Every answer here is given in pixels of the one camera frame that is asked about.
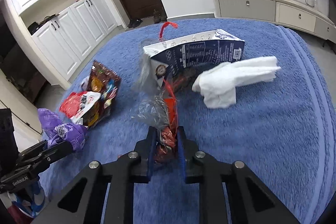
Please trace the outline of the left blue white gloved hand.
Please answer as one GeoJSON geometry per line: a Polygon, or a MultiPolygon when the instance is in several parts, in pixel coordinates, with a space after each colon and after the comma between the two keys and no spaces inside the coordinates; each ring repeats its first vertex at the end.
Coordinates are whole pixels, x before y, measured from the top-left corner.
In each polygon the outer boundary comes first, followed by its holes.
{"type": "Polygon", "coordinates": [[[12,203],[31,218],[36,218],[49,203],[39,181],[33,182],[15,193],[8,192],[7,194],[12,203]]]}

